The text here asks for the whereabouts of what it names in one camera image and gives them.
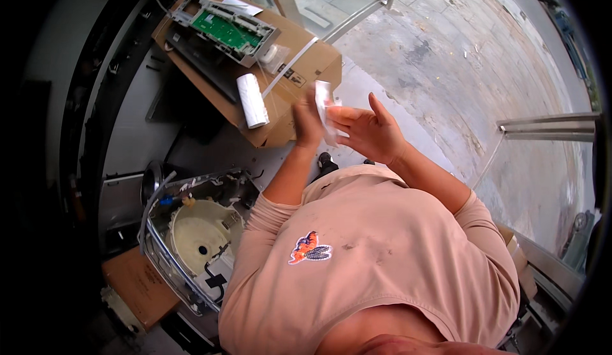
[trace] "embroidered patch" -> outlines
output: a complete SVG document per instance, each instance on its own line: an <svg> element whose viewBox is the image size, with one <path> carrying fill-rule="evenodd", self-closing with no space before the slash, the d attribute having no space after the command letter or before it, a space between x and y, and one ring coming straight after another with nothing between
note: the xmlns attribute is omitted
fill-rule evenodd
<svg viewBox="0 0 612 355"><path fill-rule="evenodd" d="M332 258L332 247L320 245L319 236L316 231L311 231L306 237L301 237L295 244L291 253L289 264L298 264L304 259L308 261L324 261Z"/></svg>

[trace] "cardboard box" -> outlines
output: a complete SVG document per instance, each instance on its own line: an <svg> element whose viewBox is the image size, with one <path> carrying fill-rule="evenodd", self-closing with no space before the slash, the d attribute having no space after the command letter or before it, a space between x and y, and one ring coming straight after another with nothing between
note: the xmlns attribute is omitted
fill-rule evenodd
<svg viewBox="0 0 612 355"><path fill-rule="evenodd" d="M257 6L249 0L242 1ZM182 2L183 0L178 0L172 10ZM275 44L291 49L285 58L285 63L292 60L313 38L310 32L272 10L264 9L256 17L281 30ZM172 24L173 21L164 18L152 34L153 39L162 49L166 42L165 34ZM291 104L299 99L310 83L315 80L324 80L329 82L331 89L334 90L342 81L342 55L331 45L318 40L292 65L287 74L279 80L264 99L270 123L256 129L248 129L241 104L233 105L227 101L225 96L209 84L180 54L171 51L168 52L168 56L188 77L189 81L256 147L282 146L287 141L295 139ZM264 73L257 64L246 68L229 58L222 63L222 68L233 73L236 78L248 73L255 74L261 92L276 76Z"/></svg>
<svg viewBox="0 0 612 355"><path fill-rule="evenodd" d="M533 299L537 293L537 286L533 273L528 266L529 263L527 262L527 257L525 257L523 249L521 249L521 246L518 244L516 236L511 229L498 222L495 223L495 226L497 226L501 237L503 237L504 242L506 242L506 248L508 249L508 252L510 252L510 256L512 257L512 261L516 267L518 283L525 291L527 298Z"/></svg>
<svg viewBox="0 0 612 355"><path fill-rule="evenodd" d="M102 264L104 279L149 331L180 303L138 247Z"/></svg>

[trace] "paper towel roll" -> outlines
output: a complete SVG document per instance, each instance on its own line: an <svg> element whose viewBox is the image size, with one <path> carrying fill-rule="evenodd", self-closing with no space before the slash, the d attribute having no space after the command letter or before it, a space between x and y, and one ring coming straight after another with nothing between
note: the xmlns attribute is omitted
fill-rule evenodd
<svg viewBox="0 0 612 355"><path fill-rule="evenodd" d="M266 105L264 104L264 99L261 98L259 84L257 84L255 75L246 74L240 76L236 79L236 82L238 83L238 93L240 94L244 117L247 120L249 129L270 123Z"/></svg>

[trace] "packing strap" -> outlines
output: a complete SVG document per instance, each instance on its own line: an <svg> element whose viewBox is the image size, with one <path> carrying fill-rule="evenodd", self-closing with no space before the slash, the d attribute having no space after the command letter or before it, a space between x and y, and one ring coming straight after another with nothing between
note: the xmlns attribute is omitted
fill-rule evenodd
<svg viewBox="0 0 612 355"><path fill-rule="evenodd" d="M312 46L314 43L316 43L319 40L319 38L314 37L310 40L310 42L306 43L306 45L302 48L302 50L300 50L300 52L298 52L293 59L291 59L291 61L289 61L287 63L287 65L281 69L281 71L279 72L278 75L276 75L276 77L274 78L274 80L272 80L272 82L270 83L270 85L266 88L265 91L263 91L261 93L261 98L265 99L266 96L268 96L268 94L270 93L270 91L272 90L272 88L276 85L276 83L279 82L280 78L283 77L287 71L289 70L289 68L291 68L291 66L299 59L302 57L302 55L308 51L308 49L310 48L310 46Z"/></svg>

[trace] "green circuit board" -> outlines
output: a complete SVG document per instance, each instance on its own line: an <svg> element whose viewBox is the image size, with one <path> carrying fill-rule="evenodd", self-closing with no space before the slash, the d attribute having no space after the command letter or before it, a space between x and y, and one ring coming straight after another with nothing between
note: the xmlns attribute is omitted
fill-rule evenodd
<svg viewBox="0 0 612 355"><path fill-rule="evenodd" d="M219 40L221 43L240 50L249 43L256 47L261 42L261 36L253 34L252 31L231 23L222 17L203 11L193 22L192 26Z"/></svg>

